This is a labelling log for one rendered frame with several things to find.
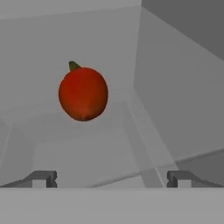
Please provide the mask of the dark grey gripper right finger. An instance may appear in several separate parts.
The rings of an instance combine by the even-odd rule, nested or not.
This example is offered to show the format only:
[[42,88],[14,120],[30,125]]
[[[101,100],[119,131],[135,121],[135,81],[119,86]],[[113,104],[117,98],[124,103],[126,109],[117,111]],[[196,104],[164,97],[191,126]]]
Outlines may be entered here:
[[223,188],[223,185],[201,179],[194,175],[191,171],[168,171],[167,187],[169,188],[196,188],[208,187]]

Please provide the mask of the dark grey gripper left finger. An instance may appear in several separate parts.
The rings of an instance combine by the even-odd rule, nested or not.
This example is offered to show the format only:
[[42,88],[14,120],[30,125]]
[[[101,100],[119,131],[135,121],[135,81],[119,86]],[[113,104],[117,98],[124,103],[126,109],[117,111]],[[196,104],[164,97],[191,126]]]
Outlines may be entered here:
[[41,180],[44,182],[44,188],[57,188],[57,179],[58,175],[56,171],[33,171],[27,177],[10,182],[5,185],[0,185],[0,188],[33,188],[33,182]]

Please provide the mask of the clear plastic tupperware container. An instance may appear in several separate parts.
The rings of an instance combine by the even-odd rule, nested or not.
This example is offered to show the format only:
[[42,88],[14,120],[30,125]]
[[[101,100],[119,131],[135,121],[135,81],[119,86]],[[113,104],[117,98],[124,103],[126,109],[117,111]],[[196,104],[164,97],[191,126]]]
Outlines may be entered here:
[[[70,61],[103,74],[104,113],[61,108]],[[163,187],[171,170],[224,185],[224,60],[140,6],[0,20],[0,185]]]

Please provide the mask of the red tomato with green stem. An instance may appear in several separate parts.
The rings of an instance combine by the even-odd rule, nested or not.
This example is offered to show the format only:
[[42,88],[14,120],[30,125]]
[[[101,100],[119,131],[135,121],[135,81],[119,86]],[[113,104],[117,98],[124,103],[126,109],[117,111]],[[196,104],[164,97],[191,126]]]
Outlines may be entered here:
[[69,72],[59,84],[59,103],[74,120],[87,122],[100,116],[109,100],[109,88],[95,69],[68,62]]

